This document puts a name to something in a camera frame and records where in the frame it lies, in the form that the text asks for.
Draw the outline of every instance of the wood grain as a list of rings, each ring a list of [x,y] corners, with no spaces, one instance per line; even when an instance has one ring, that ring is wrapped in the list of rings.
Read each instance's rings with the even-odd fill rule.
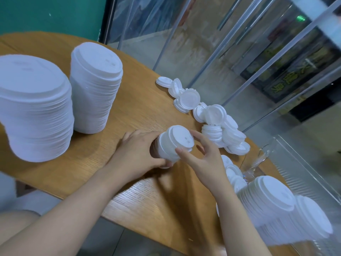
[[[0,55],[41,57],[69,76],[71,51],[86,41],[89,40],[46,32],[6,34],[0,37]],[[165,131],[176,124],[201,129],[192,114],[177,111],[166,88],[156,85],[158,74],[132,57],[113,51],[122,60],[124,74],[105,129],[92,135],[74,132],[70,147],[62,156],[30,163],[12,153],[1,127],[1,171],[63,199],[104,166],[126,131]],[[259,148],[250,139],[246,141],[252,151],[258,152]],[[196,148],[193,154],[201,156]],[[244,156],[228,156],[238,166],[244,159]],[[263,171],[284,182],[271,163]],[[181,162],[171,170],[154,169],[145,178],[126,185],[102,215],[184,254],[226,255],[215,200],[193,170]],[[294,255],[291,250],[290,246],[271,249],[274,255]]]

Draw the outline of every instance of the forearm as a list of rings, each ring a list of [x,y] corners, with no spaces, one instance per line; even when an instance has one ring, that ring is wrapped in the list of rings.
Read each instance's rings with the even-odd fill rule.
[[[125,183],[98,170],[79,190],[0,247],[0,255],[76,255],[102,211]]]
[[[220,225],[228,255],[271,255],[251,223],[243,205],[227,181],[212,192],[219,209]]]

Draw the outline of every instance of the blue mural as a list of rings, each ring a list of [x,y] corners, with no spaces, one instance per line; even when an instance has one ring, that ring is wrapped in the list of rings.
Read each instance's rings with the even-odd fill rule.
[[[117,0],[109,43],[119,41],[132,0]],[[135,0],[125,39],[170,29],[184,0]]]

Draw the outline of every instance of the green light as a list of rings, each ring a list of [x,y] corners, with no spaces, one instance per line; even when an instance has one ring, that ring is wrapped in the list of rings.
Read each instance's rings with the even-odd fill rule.
[[[302,15],[299,15],[299,16],[297,16],[296,20],[305,21],[305,17],[303,17]]]

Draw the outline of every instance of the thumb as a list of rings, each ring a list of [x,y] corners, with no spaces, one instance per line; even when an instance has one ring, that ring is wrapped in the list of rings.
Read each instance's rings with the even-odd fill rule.
[[[197,165],[197,161],[199,159],[192,155],[190,152],[188,152],[186,149],[177,147],[175,148],[175,151],[179,155],[181,160],[187,163],[190,167],[193,168]]]
[[[172,167],[173,163],[171,161],[168,161],[166,159],[153,159],[153,168],[159,168],[159,167]]]

